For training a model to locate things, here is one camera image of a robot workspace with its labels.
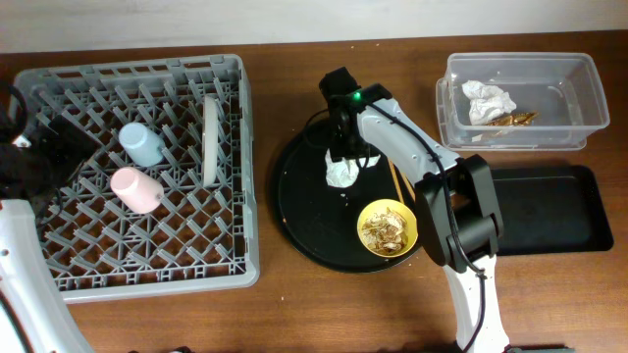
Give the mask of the yellow bowl with food scraps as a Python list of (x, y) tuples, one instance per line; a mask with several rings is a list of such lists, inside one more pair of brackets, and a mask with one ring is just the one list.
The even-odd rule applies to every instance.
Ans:
[(414, 213), (404, 204), (391, 199), (368, 204), (359, 214), (356, 229), (363, 246), (384, 258), (405, 255), (418, 242)]

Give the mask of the white round plate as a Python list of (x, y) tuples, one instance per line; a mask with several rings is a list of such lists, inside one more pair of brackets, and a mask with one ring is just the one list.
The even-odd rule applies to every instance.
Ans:
[(202, 148), (203, 186), (209, 187), (216, 179), (218, 167), (218, 106), (210, 95), (205, 95), (203, 101)]

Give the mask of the brown gold snack wrapper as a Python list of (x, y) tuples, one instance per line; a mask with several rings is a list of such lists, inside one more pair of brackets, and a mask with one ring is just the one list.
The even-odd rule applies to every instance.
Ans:
[(540, 114), (538, 112), (505, 115), (488, 123), (488, 126), (528, 126)]

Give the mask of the pink cup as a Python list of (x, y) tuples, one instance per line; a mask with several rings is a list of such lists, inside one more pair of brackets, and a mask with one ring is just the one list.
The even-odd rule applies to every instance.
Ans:
[(158, 208), (165, 196), (156, 179), (133, 167), (116, 170), (110, 180), (113, 192), (134, 213), (147, 214)]

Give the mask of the light blue cup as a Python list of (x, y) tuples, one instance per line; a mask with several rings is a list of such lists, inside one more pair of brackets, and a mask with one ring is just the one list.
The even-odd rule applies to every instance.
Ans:
[(119, 133), (119, 141), (132, 161), (140, 167), (157, 165), (164, 158), (164, 140), (143, 124), (124, 125)]

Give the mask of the large white napkin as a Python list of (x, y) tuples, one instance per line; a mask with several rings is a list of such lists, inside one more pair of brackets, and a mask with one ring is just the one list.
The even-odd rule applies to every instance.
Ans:
[(341, 158), (334, 162), (331, 151), (327, 150), (325, 155), (327, 185), (334, 188), (349, 188), (357, 181), (361, 168), (374, 167), (380, 159), (381, 155), (376, 155), (359, 159)]

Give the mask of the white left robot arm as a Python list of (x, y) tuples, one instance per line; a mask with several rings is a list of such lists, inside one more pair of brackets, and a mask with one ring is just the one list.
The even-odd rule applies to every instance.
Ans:
[(19, 106), (1, 115), (1, 349), (7, 352), (88, 352), (46, 265), (39, 230), (50, 203), (97, 151), (98, 142), (57, 117), (28, 125), (21, 92), (3, 82)]

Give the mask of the small white napkin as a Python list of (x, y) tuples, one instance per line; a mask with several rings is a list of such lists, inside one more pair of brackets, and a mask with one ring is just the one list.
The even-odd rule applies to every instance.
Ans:
[(472, 126), (487, 125), (517, 108), (509, 93), (495, 85), (468, 80), (462, 84), (462, 92), (470, 101), (469, 119)]

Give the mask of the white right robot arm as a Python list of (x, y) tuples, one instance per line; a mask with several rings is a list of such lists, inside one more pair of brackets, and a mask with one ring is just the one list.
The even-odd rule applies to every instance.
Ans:
[(412, 183), (418, 235), (445, 271), (460, 350), (508, 351), (495, 281), (503, 220), (488, 163), (444, 149), (381, 84), (362, 87), (345, 67), (325, 74), (319, 89), (333, 125), (332, 160), (364, 167), (376, 149)]

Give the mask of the wooden chopstick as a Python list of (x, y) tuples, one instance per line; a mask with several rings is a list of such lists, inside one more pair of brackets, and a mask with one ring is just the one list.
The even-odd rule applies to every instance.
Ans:
[(388, 161), (389, 169), (390, 169), (390, 172), (391, 172), (391, 175), (392, 175), (392, 182), (393, 182), (393, 185), (394, 185), (394, 189), (395, 189), (395, 192), (396, 192), (397, 199), (398, 199), (398, 201), (400, 203), (404, 204), (404, 198), (403, 198), (403, 194), (402, 194), (402, 191), (401, 191), (401, 188), (400, 188), (400, 184), (399, 184), (399, 181), (398, 181), (398, 178), (397, 178), (396, 168), (395, 168), (393, 162), (390, 159), (387, 159), (387, 161)]
[(406, 176), (405, 173), (403, 173), (398, 167), (394, 167), (395, 173), (396, 173), (396, 179), (397, 179), (397, 183), (399, 184), (400, 188), (402, 190), (404, 190), (409, 198), (412, 201), (416, 200), (416, 194), (414, 191), (414, 187), (413, 184), (409, 181), (408, 177)]

